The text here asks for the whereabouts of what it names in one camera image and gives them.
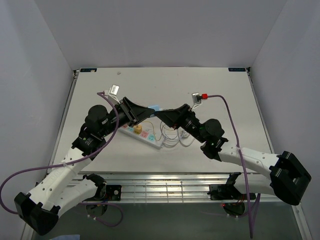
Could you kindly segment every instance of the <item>white enclosure wall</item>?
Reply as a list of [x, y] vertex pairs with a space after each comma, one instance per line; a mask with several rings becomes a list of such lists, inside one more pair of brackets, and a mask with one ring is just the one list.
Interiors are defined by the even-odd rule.
[[249, 67], [286, 0], [35, 0], [72, 69]]
[[320, 2], [289, 0], [252, 66], [276, 152], [292, 151], [312, 176], [302, 207], [320, 239]]
[[[48, 165], [72, 71], [33, 0], [0, 1], [0, 182], [22, 169]], [[2, 196], [31, 189], [44, 171], [8, 182]], [[25, 223], [0, 208], [0, 239], [20, 239]]]

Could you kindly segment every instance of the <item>electrical wire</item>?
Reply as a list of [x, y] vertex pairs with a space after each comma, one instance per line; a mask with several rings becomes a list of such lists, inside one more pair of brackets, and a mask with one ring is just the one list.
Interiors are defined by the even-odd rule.
[[180, 139], [176, 139], [176, 137], [178, 136], [178, 134], [177, 134], [177, 136], [176, 136], [175, 138], [170, 138], [170, 137], [168, 137], [168, 135], [163, 131], [164, 127], [165, 127], [165, 124], [160, 128], [161, 135], [162, 135], [162, 136], [166, 139], [166, 141], [167, 141], [167, 142], [164, 142], [164, 143], [163, 143], [163, 146], [165, 146], [166, 148], [174, 148], [176, 145], [178, 145], [178, 143], [179, 143], [179, 141], [180, 141]]
[[[246, 199], [247, 199], [247, 203], [248, 203], [248, 218], [249, 218], [249, 231], [250, 231], [250, 238], [253, 238], [254, 235], [254, 222], [253, 222], [253, 217], [251, 214], [251, 203], [250, 203], [250, 191], [249, 191], [249, 181], [248, 181], [248, 174], [247, 174], [247, 169], [246, 169], [246, 163], [244, 160], [244, 156], [241, 152], [240, 149], [240, 143], [239, 143], [239, 136], [238, 133], [236, 131], [236, 127], [234, 124], [234, 121], [232, 119], [231, 113], [230, 113], [230, 109], [228, 106], [228, 103], [226, 101], [226, 99], [222, 96], [222, 95], [208, 95], [208, 98], [221, 98], [225, 104], [226, 107], [226, 111], [228, 113], [228, 116], [230, 118], [230, 122], [231, 122], [231, 126], [235, 135], [235, 139], [236, 139], [236, 146], [238, 148], [238, 152], [239, 152], [239, 156], [240, 156], [240, 160], [241, 160], [241, 165], [242, 165], [242, 169], [243, 169], [243, 174], [244, 174], [244, 182], [245, 182], [245, 191], [246, 191]], [[257, 205], [259, 205], [260, 202], [260, 197], [256, 199], [257, 201]]]
[[242, 194], [241, 198], [239, 198], [238, 201], [233, 203], [232, 205], [240, 205], [244, 202], [244, 200], [245, 200], [245, 195]]
[[[256, 196], [256, 199], [255, 199], [255, 202], [253, 203], [252, 205], [252, 210], [254, 210], [254, 216], [253, 216], [253, 219], [256, 220], [256, 216], [257, 216], [257, 213], [258, 213], [258, 207], [259, 207], [259, 204], [260, 204], [260, 198], [261, 198], [261, 194], [258, 193], [257, 196]], [[206, 215], [212, 215], [212, 216], [221, 216], [221, 217], [225, 217], [226, 215], [225, 214], [221, 214], [221, 213], [212, 213], [212, 212], [205, 212], [205, 211], [201, 211], [202, 214], [206, 214]], [[242, 215], [239, 215], [239, 216], [232, 216], [230, 215], [230, 217], [232, 218], [244, 218], [246, 217], [247, 215], [249, 214], [249, 212], [245, 212], [244, 214]]]
[[166, 128], [166, 125], [164, 125], [164, 129], [169, 131], [169, 132], [174, 132], [175, 131], [174, 129]]
[[187, 144], [187, 145], [182, 142], [182, 138], [181, 138], [179, 141], [180, 141], [180, 144], [181, 144], [183, 147], [187, 148], [187, 147], [190, 147], [191, 144], [193, 144], [195, 140], [196, 140], [196, 139], [193, 138], [192, 141], [191, 141], [189, 144]]
[[[85, 157], [82, 157], [82, 158], [80, 158], [78, 160], [66, 162], [65, 164], [67, 164], [67, 165], [76, 164], [76, 163], [84, 161], [84, 160], [86, 160], [88, 158], [96, 156], [98, 153], [100, 153], [102, 151], [102, 149], [104, 149], [111, 142], [111, 140], [116, 135], [116, 132], [117, 132], [118, 127], [119, 127], [119, 114], [118, 114], [118, 111], [117, 111], [116, 107], [113, 105], [113, 103], [107, 97], [104, 96], [104, 92], [97, 92], [97, 95], [99, 95], [104, 100], [106, 100], [108, 102], [108, 104], [112, 107], [112, 109], [114, 110], [115, 117], [116, 117], [116, 123], [115, 123], [114, 131], [113, 131], [112, 135], [110, 136], [110, 138], [106, 141], [106, 143], [102, 147], [100, 147], [98, 150], [96, 150], [95, 152], [93, 152], [93, 153], [91, 153], [91, 154], [89, 154], [89, 155], [87, 155]], [[44, 170], [44, 169], [53, 169], [53, 168], [59, 168], [59, 167], [63, 167], [63, 166], [64, 166], [64, 164], [61, 163], [61, 164], [50, 165], [50, 166], [32, 167], [32, 168], [24, 169], [24, 170], [21, 170], [21, 171], [17, 171], [15, 173], [13, 173], [12, 175], [8, 176], [0, 186], [0, 205], [1, 205], [1, 207], [4, 210], [6, 210], [7, 212], [11, 213], [11, 214], [16, 214], [16, 215], [18, 214], [18, 212], [13, 211], [10, 208], [8, 208], [5, 205], [5, 203], [4, 203], [3, 199], [2, 199], [2, 190], [3, 190], [4, 186], [5, 186], [5, 184], [10, 179], [12, 179], [13, 177], [15, 177], [15, 176], [17, 176], [19, 174], [27, 173], [27, 172], [32, 172], [32, 171], [37, 171], [37, 170]]]
[[170, 142], [176, 142], [176, 141], [179, 141], [179, 137], [178, 137], [178, 134], [176, 134], [176, 136], [174, 138], [170, 138], [168, 137], [168, 135], [165, 133], [164, 129], [167, 129], [165, 128], [166, 124], [163, 123], [163, 126], [161, 125], [163, 123], [163, 121], [160, 122], [160, 132], [161, 132], [161, 135], [168, 141]]
[[121, 217], [120, 217], [120, 220], [118, 222], [116, 222], [116, 223], [109, 223], [107, 221], [102, 220], [99, 217], [96, 217], [94, 215], [88, 214], [88, 217], [91, 217], [94, 220], [106, 225], [107, 227], [111, 227], [111, 228], [118, 226], [122, 222], [122, 220], [124, 219], [124, 216], [125, 216], [125, 213], [124, 213], [124, 210], [122, 209], [122, 207], [120, 207], [119, 205], [114, 204], [114, 203], [109, 203], [109, 202], [80, 202], [79, 205], [108, 205], [108, 206], [112, 206], [112, 207], [115, 207], [115, 208], [119, 209], [119, 211], [121, 213]]

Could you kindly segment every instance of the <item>tabletop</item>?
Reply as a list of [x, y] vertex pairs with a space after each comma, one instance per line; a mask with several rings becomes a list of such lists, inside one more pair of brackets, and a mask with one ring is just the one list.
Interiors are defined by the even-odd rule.
[[[80, 72], [74, 85], [71, 101], [66, 106], [54, 164], [59, 163], [71, 143], [77, 138], [88, 110], [97, 104], [111, 107], [96, 93], [107, 91], [113, 84], [120, 86], [117, 97], [127, 97], [142, 106], [159, 105], [175, 109], [183, 104], [193, 105], [192, 93], [222, 95], [228, 102], [239, 135], [240, 146], [270, 153], [266, 131], [259, 113], [253, 88], [247, 73], [228, 68], [208, 67], [136, 67], [97, 68], [96, 72]], [[224, 102], [210, 98], [195, 109], [200, 122], [218, 119], [225, 131], [224, 137], [236, 141]], [[160, 137], [160, 121], [149, 118]], [[122, 132], [117, 132], [94, 161], [82, 173], [230, 173], [242, 172], [242, 167], [208, 159], [200, 150], [202, 144], [194, 141], [189, 147], [156, 149]]]

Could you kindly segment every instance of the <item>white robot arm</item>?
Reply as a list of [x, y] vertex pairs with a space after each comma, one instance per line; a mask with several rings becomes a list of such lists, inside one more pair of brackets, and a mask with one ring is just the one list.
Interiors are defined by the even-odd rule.
[[[105, 137], [116, 127], [120, 128], [125, 124], [134, 126], [155, 115], [169, 127], [183, 128], [199, 142], [204, 143], [200, 149], [208, 158], [242, 165], [239, 148], [222, 137], [224, 130], [220, 122], [209, 119], [200, 123], [187, 104], [177, 109], [155, 111], [124, 97], [115, 105], [115, 109], [117, 114], [114, 110], [108, 113], [102, 105], [93, 106], [85, 118], [78, 138], [61, 161], [63, 166], [53, 169], [27, 194], [20, 192], [15, 197], [14, 202], [20, 218], [39, 235], [48, 233], [56, 225], [59, 217], [78, 203], [89, 198], [98, 200], [105, 195], [107, 185], [104, 179], [96, 174], [84, 176], [81, 183], [74, 187], [67, 186], [94, 160], [101, 146], [106, 143]], [[96, 152], [92, 157], [73, 163]], [[259, 173], [248, 175], [251, 193], [276, 195], [288, 204], [299, 204], [311, 176], [292, 153], [276, 155], [249, 148], [241, 148], [241, 152], [246, 167]], [[211, 187], [209, 194], [211, 199], [232, 200], [245, 193], [244, 175], [233, 173], [226, 184]]]

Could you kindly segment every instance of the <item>power strip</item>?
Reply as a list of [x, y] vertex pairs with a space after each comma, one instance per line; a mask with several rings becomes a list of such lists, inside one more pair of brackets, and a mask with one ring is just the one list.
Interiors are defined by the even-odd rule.
[[138, 139], [145, 144], [148, 144], [156, 149], [161, 149], [163, 147], [164, 138], [156, 141], [156, 137], [154, 135], [153, 129], [143, 126], [142, 132], [140, 134], [134, 132], [133, 127], [129, 127], [128, 125], [124, 125], [118, 128], [119, 132], [127, 134], [134, 139]]

